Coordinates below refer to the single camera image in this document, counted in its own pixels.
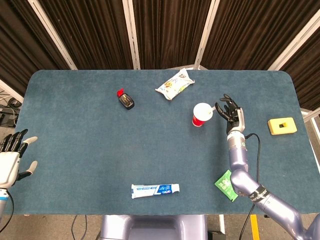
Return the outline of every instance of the dark curtain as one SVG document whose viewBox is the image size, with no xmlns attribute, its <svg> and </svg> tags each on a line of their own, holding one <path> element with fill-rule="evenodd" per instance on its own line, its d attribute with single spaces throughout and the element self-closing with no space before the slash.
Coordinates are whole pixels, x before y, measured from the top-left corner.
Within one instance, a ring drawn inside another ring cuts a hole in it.
<svg viewBox="0 0 320 240">
<path fill-rule="evenodd" d="M 22 96 L 40 69 L 69 69 L 27 1 L 0 0 L 0 79 Z"/>
<path fill-rule="evenodd" d="M 319 8 L 319 0 L 221 0 L 201 65 L 267 70 Z"/>
<path fill-rule="evenodd" d="M 302 108 L 315 110 L 320 107 L 320 28 L 281 70 L 290 74 Z"/>
<path fill-rule="evenodd" d="M 133 69 L 121 0 L 41 0 L 78 69 Z"/>
<path fill-rule="evenodd" d="M 195 63 L 211 0 L 133 0 L 141 69 Z"/>
</svg>

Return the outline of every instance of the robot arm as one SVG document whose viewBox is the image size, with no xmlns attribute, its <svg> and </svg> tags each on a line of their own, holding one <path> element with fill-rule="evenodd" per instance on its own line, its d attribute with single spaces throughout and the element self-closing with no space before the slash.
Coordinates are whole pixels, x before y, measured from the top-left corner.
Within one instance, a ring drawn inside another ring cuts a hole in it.
<svg viewBox="0 0 320 240">
<path fill-rule="evenodd" d="M 231 169 L 230 181 L 234 191 L 249 199 L 270 218 L 282 226 L 295 240 L 320 240 L 320 214 L 306 230 L 301 215 L 293 206 L 272 194 L 263 185 L 256 182 L 248 173 L 249 165 L 245 136 L 244 112 L 241 107 L 226 94 L 221 101 L 227 103 L 223 111 L 218 103 L 215 108 L 227 120 L 227 143 Z"/>
<path fill-rule="evenodd" d="M 28 132 L 27 129 L 9 134 L 0 143 L 0 221 L 9 199 L 8 189 L 16 181 L 30 176 L 36 170 L 37 161 L 33 161 L 28 170 L 19 173 L 21 158 L 28 145 L 35 142 L 36 136 L 30 137 L 22 142 L 22 138 Z"/>
</svg>

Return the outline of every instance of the small bottle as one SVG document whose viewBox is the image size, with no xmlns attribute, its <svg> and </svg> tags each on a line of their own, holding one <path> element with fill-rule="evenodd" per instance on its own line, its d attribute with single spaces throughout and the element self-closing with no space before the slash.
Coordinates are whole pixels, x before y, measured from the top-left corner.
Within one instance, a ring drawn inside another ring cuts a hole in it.
<svg viewBox="0 0 320 240">
<path fill-rule="evenodd" d="M 120 102 L 126 109 L 132 109 L 135 106 L 135 102 L 133 99 L 126 93 L 124 93 L 124 89 L 121 88 L 119 91 L 116 92 Z"/>
</svg>

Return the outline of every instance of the yellow box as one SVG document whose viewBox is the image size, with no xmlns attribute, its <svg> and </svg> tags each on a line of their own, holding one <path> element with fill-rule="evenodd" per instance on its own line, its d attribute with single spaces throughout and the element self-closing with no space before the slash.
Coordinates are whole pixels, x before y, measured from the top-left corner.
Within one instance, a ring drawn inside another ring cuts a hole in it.
<svg viewBox="0 0 320 240">
<path fill-rule="evenodd" d="M 268 126 L 272 135 L 293 134 L 297 131 L 295 121 L 292 117 L 270 119 Z"/>
</svg>

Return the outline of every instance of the paper cup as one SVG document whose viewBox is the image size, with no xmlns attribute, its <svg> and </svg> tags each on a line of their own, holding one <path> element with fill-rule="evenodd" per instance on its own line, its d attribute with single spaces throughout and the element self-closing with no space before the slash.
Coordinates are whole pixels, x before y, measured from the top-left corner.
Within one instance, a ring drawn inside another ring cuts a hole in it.
<svg viewBox="0 0 320 240">
<path fill-rule="evenodd" d="M 201 127 L 206 121 L 212 118 L 213 109 L 208 103 L 198 103 L 193 108 L 192 124 Z"/>
</svg>

